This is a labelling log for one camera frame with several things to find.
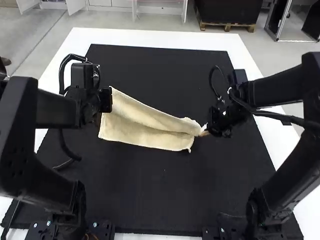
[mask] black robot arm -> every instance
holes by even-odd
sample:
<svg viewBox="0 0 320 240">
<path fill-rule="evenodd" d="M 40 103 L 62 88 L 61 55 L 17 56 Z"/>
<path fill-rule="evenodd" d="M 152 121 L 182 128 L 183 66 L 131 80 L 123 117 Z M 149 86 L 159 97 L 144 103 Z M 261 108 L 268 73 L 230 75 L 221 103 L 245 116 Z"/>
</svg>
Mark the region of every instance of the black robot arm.
<svg viewBox="0 0 320 240">
<path fill-rule="evenodd" d="M 209 112 L 208 131 L 215 136 L 230 137 L 232 128 L 250 114 L 304 127 L 293 152 L 249 196 L 246 238 L 253 240 L 266 237 L 266 229 L 281 231 L 294 207 L 320 184 L 320 52 L 306 53 L 300 65 L 254 81 L 247 80 L 244 70 L 235 70 L 228 82 L 229 104 L 213 106 Z M 304 119 L 259 110 L 301 101 Z"/>
<path fill-rule="evenodd" d="M 50 221 L 60 226 L 60 233 L 67 233 L 65 239 L 85 234 L 85 187 L 38 160 L 35 130 L 78 129 L 97 113 L 112 111 L 111 88 L 99 89 L 96 67 L 74 63 L 66 96 L 38 89 L 38 81 L 31 77 L 0 81 L 0 195 L 51 212 Z"/>
</svg>

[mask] black rubber mat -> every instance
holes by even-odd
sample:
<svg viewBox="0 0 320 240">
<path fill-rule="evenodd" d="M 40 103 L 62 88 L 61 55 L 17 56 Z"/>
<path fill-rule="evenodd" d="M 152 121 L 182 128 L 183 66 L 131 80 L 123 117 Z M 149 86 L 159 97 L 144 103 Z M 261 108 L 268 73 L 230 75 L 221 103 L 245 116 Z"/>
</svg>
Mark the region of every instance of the black rubber mat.
<svg viewBox="0 0 320 240">
<path fill-rule="evenodd" d="M 103 86 L 201 125 L 214 103 L 211 67 L 220 66 L 226 75 L 233 70 L 224 51 L 91 45 L 87 57 L 101 65 Z M 220 75 L 213 77 L 219 89 L 226 88 Z M 191 153 L 104 141 L 97 135 L 94 125 L 65 131 L 67 144 L 83 160 L 62 174 L 85 184 L 86 216 L 109 219 L 118 232 L 201 236 L 202 227 L 216 224 L 219 212 L 243 216 L 250 192 L 275 171 L 253 118 L 236 127 L 230 139 L 196 139 Z M 37 156 L 49 167 L 68 159 L 56 130 L 48 131 Z M 28 228 L 46 216 L 24 204 L 12 226 Z M 302 237 L 294 217 L 286 232 Z"/>
</svg>

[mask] folded towel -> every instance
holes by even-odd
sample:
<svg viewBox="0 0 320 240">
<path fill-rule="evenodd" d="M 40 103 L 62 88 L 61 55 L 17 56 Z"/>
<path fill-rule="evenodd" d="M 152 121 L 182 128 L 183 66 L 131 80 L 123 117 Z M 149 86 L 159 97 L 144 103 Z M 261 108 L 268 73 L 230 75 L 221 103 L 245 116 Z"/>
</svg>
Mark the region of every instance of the folded towel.
<svg viewBox="0 0 320 240">
<path fill-rule="evenodd" d="M 112 88 L 112 112 L 101 116 L 98 137 L 147 148 L 181 151 L 191 146 L 203 129 L 195 120 L 178 118 L 147 106 Z"/>
</svg>

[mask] white platform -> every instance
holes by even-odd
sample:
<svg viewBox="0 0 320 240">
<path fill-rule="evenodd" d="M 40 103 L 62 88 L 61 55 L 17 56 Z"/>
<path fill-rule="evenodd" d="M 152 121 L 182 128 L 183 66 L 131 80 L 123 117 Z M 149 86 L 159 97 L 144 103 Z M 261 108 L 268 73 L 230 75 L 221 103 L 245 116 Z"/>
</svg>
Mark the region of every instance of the white platform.
<svg viewBox="0 0 320 240">
<path fill-rule="evenodd" d="M 57 74 L 62 59 L 69 53 L 85 55 L 90 44 L 227 51 L 233 67 L 235 69 L 245 69 L 250 81 L 262 77 L 261 72 L 238 34 L 73 28 L 39 79 L 39 87 L 49 92 L 58 93 Z M 71 63 L 67 65 L 65 71 L 66 86 L 70 84 L 70 65 Z M 269 110 L 284 114 L 283 109 L 279 106 Z M 278 169 L 297 144 L 299 140 L 298 134 L 292 126 L 284 126 L 277 120 L 255 117 L 255 121 L 272 163 Z M 46 132 L 45 129 L 36 131 L 35 151 L 38 150 Z M 319 202 L 320 188 L 317 188 L 301 201 L 294 211 L 305 240 L 319 238 L 317 229 L 318 219 L 320 219 Z M 5 215 L 10 203 L 11 199 L 0 198 L 0 219 Z M 20 229 L 10 231 L 8 240 L 23 240 L 26 233 L 27 230 Z M 115 238 L 117 240 L 193 239 L 193 237 L 122 233 L 117 233 Z"/>
</svg>

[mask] floor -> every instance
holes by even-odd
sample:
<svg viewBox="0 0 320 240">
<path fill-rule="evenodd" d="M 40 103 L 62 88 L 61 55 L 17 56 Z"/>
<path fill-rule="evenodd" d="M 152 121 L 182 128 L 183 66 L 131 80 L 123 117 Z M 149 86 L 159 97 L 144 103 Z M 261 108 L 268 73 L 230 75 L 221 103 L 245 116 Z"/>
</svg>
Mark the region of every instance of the floor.
<svg viewBox="0 0 320 240">
<path fill-rule="evenodd" d="M 240 35 L 264 76 L 300 64 L 301 55 L 306 52 L 320 51 L 320 43 L 274 42 L 264 31 L 267 15 L 266 12 L 260 14 L 255 33 L 244 28 L 231 28 L 231 33 Z M 291 14 L 280 38 L 305 38 L 294 27 L 299 21 L 295 14 Z M 9 75 L 39 79 L 73 27 L 200 32 L 192 6 L 188 8 L 185 24 L 180 16 L 173 15 L 141 14 L 133 22 L 132 14 L 128 12 L 79 11 L 69 16 L 64 10 L 31 9 L 20 15 L 17 8 L 0 7 L 0 55 L 13 62 L 8 67 Z M 210 32 L 224 33 L 224 30 L 212 27 L 202 34 Z M 286 105 L 283 109 L 289 115 L 303 116 L 301 103 Z M 302 128 L 295 126 L 295 129 L 301 134 Z"/>
</svg>

